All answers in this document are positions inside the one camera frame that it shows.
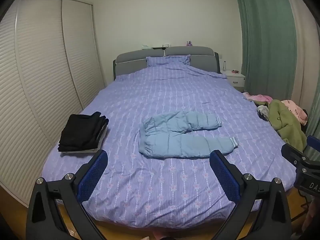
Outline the light blue padded pants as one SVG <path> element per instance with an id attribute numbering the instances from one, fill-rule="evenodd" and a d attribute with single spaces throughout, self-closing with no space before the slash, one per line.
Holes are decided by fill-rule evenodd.
<path id="1" fill-rule="evenodd" d="M 149 158 L 208 158 L 218 150 L 229 154 L 239 146 L 235 137 L 208 138 L 197 131 L 213 131 L 222 127 L 215 114 L 178 111 L 154 115 L 139 128 L 139 152 Z"/>

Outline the olive green jacket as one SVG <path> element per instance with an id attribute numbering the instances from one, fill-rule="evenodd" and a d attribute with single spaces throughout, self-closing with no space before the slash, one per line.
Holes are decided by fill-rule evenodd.
<path id="1" fill-rule="evenodd" d="M 299 121 L 287 109 L 270 114 L 269 122 L 281 139 L 300 152 L 306 148 L 306 135 L 301 130 Z"/>

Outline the pink clothes pile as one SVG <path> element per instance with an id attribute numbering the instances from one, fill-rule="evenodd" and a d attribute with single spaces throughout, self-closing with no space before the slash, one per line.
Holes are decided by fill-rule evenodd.
<path id="1" fill-rule="evenodd" d="M 293 116 L 299 121 L 302 126 L 306 126 L 308 123 L 308 115 L 301 107 L 299 107 L 292 100 L 276 100 L 268 95 L 251 95 L 248 92 L 243 92 L 246 99 L 255 101 L 258 103 L 266 103 L 270 111 L 270 114 L 275 111 L 285 111 L 287 109 Z"/>

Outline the black white garment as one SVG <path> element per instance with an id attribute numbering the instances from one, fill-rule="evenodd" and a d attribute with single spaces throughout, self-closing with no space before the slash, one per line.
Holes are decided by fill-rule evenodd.
<path id="1" fill-rule="evenodd" d="M 265 105 L 260 105 L 257 107 L 257 114 L 259 118 L 263 119 L 264 121 L 269 120 L 269 109 Z"/>

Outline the folded black clothes stack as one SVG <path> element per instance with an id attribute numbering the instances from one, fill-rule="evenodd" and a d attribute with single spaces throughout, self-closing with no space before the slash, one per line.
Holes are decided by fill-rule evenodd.
<path id="1" fill-rule="evenodd" d="M 77 151 L 96 148 L 101 132 L 109 119 L 95 112 L 92 115 L 72 114 L 61 132 L 58 151 Z"/>

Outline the white nightstand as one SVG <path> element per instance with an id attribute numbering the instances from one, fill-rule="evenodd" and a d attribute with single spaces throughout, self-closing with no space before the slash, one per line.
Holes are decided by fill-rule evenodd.
<path id="1" fill-rule="evenodd" d="M 243 91 L 245 87 L 246 77 L 241 73 L 234 73 L 231 70 L 222 71 L 227 76 L 228 82 L 237 90 Z"/>

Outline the clear water bottle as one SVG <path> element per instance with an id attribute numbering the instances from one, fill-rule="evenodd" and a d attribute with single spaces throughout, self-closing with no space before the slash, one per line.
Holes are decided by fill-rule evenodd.
<path id="1" fill-rule="evenodd" d="M 222 70 L 223 70 L 223 72 L 225 72 L 225 71 L 226 71 L 226 61 L 224 61 L 224 62 L 223 62 Z"/>

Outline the green curtain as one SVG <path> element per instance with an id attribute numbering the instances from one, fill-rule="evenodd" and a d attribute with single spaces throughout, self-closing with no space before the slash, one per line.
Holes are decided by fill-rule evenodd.
<path id="1" fill-rule="evenodd" d="M 319 137 L 319 0 L 238 0 L 245 90 L 293 100 Z"/>

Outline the white louvered wardrobe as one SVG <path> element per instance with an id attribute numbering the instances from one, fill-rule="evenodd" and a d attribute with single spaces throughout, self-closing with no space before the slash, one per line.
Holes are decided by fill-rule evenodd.
<path id="1" fill-rule="evenodd" d="M 1 186 L 22 205 L 69 116 L 104 87 L 91 4 L 12 3 L 1 20 Z"/>

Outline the grey upholstered headboard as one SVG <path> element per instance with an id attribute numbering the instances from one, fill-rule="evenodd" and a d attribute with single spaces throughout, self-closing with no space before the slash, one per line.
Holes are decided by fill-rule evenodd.
<path id="1" fill-rule="evenodd" d="M 118 55 L 113 61 L 113 78 L 137 72 L 154 64 L 175 61 L 207 72 L 221 73 L 219 54 L 211 48 L 177 46 L 136 50 Z"/>

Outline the purple floral pillow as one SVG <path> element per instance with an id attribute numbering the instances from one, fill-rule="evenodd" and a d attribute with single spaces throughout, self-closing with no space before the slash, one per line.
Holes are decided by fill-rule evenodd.
<path id="1" fill-rule="evenodd" d="M 174 56 L 163 56 L 163 57 L 146 57 L 147 67 L 162 66 L 171 63 L 181 63 L 190 65 L 190 55 L 174 55 Z"/>

